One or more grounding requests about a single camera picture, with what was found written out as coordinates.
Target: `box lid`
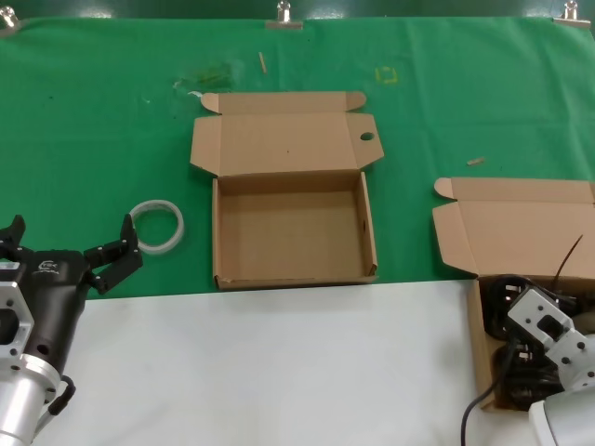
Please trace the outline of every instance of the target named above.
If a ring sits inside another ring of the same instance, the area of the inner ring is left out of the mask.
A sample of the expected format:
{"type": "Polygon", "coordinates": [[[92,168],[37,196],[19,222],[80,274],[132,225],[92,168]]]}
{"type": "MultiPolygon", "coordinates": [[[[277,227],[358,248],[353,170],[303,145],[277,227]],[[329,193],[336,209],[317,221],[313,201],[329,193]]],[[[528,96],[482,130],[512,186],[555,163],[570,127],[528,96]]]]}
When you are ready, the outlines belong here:
{"type": "Polygon", "coordinates": [[[384,156],[361,92],[204,94],[191,163],[220,177],[356,170],[384,156]]]}
{"type": "Polygon", "coordinates": [[[480,276],[595,279],[595,196],[587,181],[440,178],[456,203],[434,208],[444,263],[480,276]]]}

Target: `open cardboard box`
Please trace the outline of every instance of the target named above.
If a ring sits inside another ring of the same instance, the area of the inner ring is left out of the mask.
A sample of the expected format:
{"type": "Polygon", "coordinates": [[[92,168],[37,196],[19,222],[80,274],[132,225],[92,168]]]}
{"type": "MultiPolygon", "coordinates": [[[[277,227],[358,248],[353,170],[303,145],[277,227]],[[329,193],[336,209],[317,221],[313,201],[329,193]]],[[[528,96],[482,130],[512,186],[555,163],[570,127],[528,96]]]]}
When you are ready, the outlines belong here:
{"type": "MultiPolygon", "coordinates": [[[[455,203],[434,208],[443,262],[477,274],[468,296],[469,331],[478,392],[493,382],[493,356],[503,345],[483,329],[482,292],[495,276],[518,274],[566,292],[595,288],[594,185],[587,181],[440,178],[434,189],[455,203]]],[[[515,409],[492,394],[484,409],[515,409]]]]}
{"type": "Polygon", "coordinates": [[[219,288],[368,283],[377,257],[365,175],[383,156],[363,93],[205,94],[191,163],[213,181],[219,288]]]}

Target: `green cloth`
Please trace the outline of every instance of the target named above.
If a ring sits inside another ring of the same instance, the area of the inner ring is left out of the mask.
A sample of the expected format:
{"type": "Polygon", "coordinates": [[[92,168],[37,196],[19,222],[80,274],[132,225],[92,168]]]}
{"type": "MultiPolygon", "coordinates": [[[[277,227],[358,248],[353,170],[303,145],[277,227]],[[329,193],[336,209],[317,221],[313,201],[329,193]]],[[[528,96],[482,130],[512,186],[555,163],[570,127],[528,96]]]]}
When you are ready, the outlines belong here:
{"type": "MultiPolygon", "coordinates": [[[[366,169],[381,282],[464,277],[437,249],[438,177],[593,179],[593,39],[547,19],[313,20],[302,32],[33,20],[0,55],[0,226],[22,214],[25,246],[83,250],[114,240],[139,202],[184,215],[182,243],[145,256],[110,297],[215,290],[211,176],[189,163],[192,121],[208,112],[193,90],[367,95],[386,152],[366,169]]],[[[149,242],[173,232],[171,218],[148,220],[149,242]]]]}

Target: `white table surface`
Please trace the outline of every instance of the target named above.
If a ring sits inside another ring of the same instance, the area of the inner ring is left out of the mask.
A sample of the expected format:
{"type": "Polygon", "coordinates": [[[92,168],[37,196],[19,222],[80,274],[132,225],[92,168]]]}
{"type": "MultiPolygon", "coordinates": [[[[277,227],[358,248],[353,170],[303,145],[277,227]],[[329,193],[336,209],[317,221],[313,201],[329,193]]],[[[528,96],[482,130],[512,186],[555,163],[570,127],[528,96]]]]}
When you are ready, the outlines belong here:
{"type": "MultiPolygon", "coordinates": [[[[36,446],[448,446],[476,396],[466,282],[89,301],[36,446]]],[[[469,446],[534,446],[475,410],[469,446]]]]}

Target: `tape roll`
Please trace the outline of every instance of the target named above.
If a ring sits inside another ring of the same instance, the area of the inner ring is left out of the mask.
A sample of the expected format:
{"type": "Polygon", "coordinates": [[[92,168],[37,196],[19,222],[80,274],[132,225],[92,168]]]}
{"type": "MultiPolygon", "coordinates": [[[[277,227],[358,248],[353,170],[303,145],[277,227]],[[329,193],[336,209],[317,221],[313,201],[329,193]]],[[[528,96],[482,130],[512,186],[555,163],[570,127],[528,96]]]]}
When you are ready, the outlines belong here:
{"type": "Polygon", "coordinates": [[[176,246],[182,238],[184,234],[184,218],[182,218],[182,213],[179,211],[178,207],[166,200],[149,200],[148,202],[143,202],[134,206],[134,208],[130,211],[130,216],[132,217],[132,222],[140,216],[141,214],[146,214],[147,212],[151,211],[169,211],[176,216],[178,220],[178,227],[176,228],[176,232],[174,235],[169,239],[167,242],[159,245],[154,244],[146,244],[139,239],[139,249],[143,253],[152,254],[152,255],[160,255],[164,254],[167,251],[171,250],[176,246]]]}

